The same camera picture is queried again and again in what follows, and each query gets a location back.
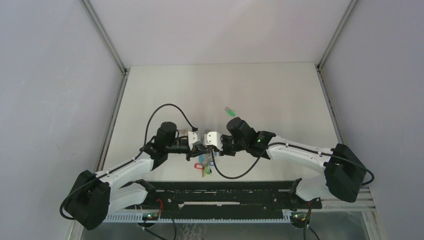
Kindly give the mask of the red tagged key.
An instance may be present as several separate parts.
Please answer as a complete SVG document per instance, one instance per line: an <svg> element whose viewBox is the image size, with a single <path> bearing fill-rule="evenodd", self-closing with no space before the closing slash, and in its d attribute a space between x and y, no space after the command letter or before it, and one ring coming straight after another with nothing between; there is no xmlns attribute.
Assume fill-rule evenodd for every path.
<svg viewBox="0 0 424 240"><path fill-rule="evenodd" d="M195 163L194 164L195 169L204 170L205 167L201 163Z"/></svg>

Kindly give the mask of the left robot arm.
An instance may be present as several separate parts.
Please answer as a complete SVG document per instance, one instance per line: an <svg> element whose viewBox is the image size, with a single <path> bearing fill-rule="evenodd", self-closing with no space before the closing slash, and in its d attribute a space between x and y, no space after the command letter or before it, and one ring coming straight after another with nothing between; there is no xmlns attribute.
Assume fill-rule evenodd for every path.
<svg viewBox="0 0 424 240"><path fill-rule="evenodd" d="M132 205L149 209L157 196L137 181L142 174L164 163L169 154L185 154L187 159L205 154L220 140L215 133L201 137L197 132L177 136L173 122L163 122L140 153L121 164L98 172L81 172L59 207L60 215L79 222L86 230L98 227L107 215Z"/></svg>

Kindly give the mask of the green tagged key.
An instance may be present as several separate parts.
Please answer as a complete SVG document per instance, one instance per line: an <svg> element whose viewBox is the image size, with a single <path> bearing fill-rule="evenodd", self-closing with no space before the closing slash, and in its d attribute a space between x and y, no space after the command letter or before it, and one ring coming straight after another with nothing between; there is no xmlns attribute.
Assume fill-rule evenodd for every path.
<svg viewBox="0 0 424 240"><path fill-rule="evenodd" d="M210 175L212 173L212 170L209 165L206 165L203 167L203 176Z"/></svg>

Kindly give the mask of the metal key organiser with rings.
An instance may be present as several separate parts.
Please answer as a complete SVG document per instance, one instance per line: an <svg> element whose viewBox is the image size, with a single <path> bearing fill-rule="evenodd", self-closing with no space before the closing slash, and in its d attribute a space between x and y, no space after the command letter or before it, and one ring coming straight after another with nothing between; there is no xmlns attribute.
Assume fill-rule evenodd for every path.
<svg viewBox="0 0 424 240"><path fill-rule="evenodd" d="M208 132L213 132L213 131L207 130L207 131L204 132L204 134L200 134L197 131L199 141L196 145L204 145L204 135ZM208 147L211 150L211 153L198 156L199 157L198 163L202 164L203 166L209 166L210 169L211 169L212 158L215 156L215 152L218 151L218 150L221 150L221 149L218 149L218 148L216 148L215 146L212 146L212 145L206 146L206 147ZM203 170L201 170L201 177L204 178L206 176L203 175Z"/></svg>

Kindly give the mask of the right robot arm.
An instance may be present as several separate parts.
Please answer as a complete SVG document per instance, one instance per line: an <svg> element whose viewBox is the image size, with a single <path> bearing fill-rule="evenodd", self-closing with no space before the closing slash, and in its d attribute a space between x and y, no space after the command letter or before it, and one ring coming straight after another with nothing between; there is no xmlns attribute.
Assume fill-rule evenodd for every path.
<svg viewBox="0 0 424 240"><path fill-rule="evenodd" d="M356 154L345 144L333 148L314 147L293 142L269 131L255 131L240 117L226 125L229 135L214 136L210 143L220 155L234 156L246 151L257 160L286 161L308 168L318 175L302 177L289 194L289 203L302 208L313 199L334 196L354 203L360 189L372 183L373 173L365 167Z"/></svg>

